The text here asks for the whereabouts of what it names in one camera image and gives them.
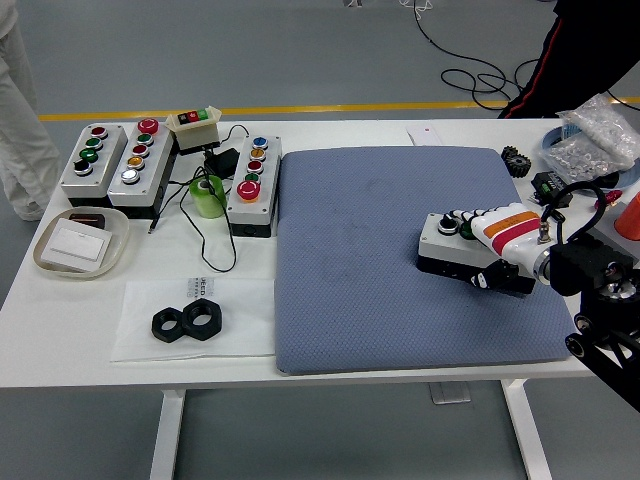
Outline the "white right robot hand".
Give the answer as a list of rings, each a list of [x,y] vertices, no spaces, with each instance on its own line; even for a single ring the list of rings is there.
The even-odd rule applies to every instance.
[[[471,277],[471,284],[482,289],[497,289],[526,271],[540,279],[546,247],[538,243],[541,217],[522,203],[489,210],[452,210],[439,222],[439,230],[467,224],[473,237],[498,257],[491,265]]]

